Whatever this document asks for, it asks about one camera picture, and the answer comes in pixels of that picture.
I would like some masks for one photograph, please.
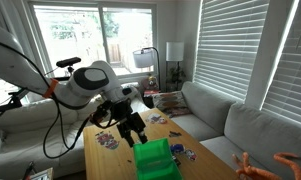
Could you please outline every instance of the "floor lamp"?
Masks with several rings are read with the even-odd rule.
[[[174,61],[177,62],[177,87],[176,89],[178,90],[178,85],[179,85],[179,75],[180,75],[180,66],[179,62],[183,61],[183,51],[184,51],[184,43],[183,42],[167,42],[167,56],[166,60],[167,61]]]
[[[157,60],[158,67],[158,85],[160,88],[160,66],[159,66],[159,53],[158,50],[154,47],[142,48],[133,52],[134,63],[137,68],[146,68],[154,65]]]

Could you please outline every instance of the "lamp shade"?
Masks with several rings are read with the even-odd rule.
[[[167,61],[183,61],[183,42],[167,42]]]
[[[154,53],[152,49],[138,50],[133,52],[133,59],[137,68],[150,67],[154,64]]]

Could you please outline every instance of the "green block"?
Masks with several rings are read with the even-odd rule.
[[[138,180],[179,180],[182,176],[175,162],[167,138],[134,144],[134,159]]]

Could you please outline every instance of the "table surface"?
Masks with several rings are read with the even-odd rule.
[[[151,109],[140,113],[143,120],[157,113],[167,119],[167,124],[151,124],[145,122],[145,133],[148,140],[168,138],[169,145],[183,144],[197,154],[195,161],[189,160],[186,155],[176,157],[181,162],[178,166],[184,179],[237,179],[236,173],[227,164],[216,157],[207,148],[192,138],[187,132],[170,120],[158,109]],[[110,132],[115,140],[119,141],[118,148],[107,149],[95,140],[95,135],[101,131]],[[180,132],[182,136],[169,137],[169,131]],[[136,142],[137,135],[131,132]],[[95,179],[137,179],[133,148],[130,148],[125,139],[120,137],[116,126],[108,129],[99,129],[96,126],[86,127],[83,131],[86,174],[88,180]]]

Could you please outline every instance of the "sticker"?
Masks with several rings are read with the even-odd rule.
[[[167,120],[160,116],[160,114],[152,113],[148,116],[147,121],[154,124],[166,124]]]
[[[101,131],[100,133],[96,134],[96,142],[108,149],[116,149],[119,146],[119,142],[114,139],[110,132],[104,133]]]
[[[186,155],[188,156],[188,158],[189,158],[191,161],[194,161],[194,160],[197,159],[196,153],[193,152],[192,150],[187,149],[187,150],[185,151],[185,153],[186,153]]]

